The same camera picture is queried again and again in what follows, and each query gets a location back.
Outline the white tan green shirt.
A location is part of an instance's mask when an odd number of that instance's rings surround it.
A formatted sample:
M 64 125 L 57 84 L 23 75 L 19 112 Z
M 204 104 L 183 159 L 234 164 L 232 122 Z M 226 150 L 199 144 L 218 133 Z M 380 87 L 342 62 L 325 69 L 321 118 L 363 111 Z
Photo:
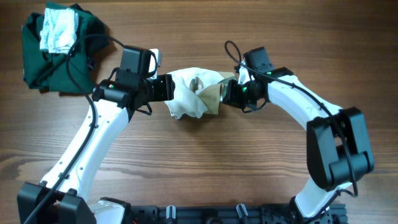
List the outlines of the white tan green shirt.
M 184 115 L 201 118 L 204 114 L 218 114 L 222 88 L 236 78 L 232 72 L 199 67 L 175 70 L 170 74 L 175 83 L 174 98 L 165 104 L 176 119 Z

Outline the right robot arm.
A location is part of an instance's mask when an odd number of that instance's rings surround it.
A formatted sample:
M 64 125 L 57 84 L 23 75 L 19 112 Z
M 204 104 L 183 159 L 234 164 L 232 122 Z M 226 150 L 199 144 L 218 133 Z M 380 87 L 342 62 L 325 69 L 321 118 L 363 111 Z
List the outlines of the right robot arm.
M 310 178 L 292 198 L 290 219 L 310 223 L 328 214 L 341 194 L 358 196 L 358 181 L 374 170 L 374 158 L 363 113 L 343 109 L 305 87 L 285 67 L 275 68 L 264 47 L 232 58 L 238 79 L 223 88 L 222 102 L 252 113 L 272 103 L 306 132 Z

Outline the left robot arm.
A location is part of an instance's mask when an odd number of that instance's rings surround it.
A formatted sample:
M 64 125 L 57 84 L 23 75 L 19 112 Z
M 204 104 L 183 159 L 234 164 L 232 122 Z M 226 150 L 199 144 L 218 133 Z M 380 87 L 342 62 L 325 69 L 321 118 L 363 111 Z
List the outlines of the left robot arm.
M 171 75 L 158 75 L 158 49 L 125 46 L 115 80 L 105 79 L 90 97 L 86 118 L 67 150 L 39 184 L 17 195 L 21 223 L 129 223 L 130 204 L 87 200 L 97 170 L 133 114 L 174 97 Z

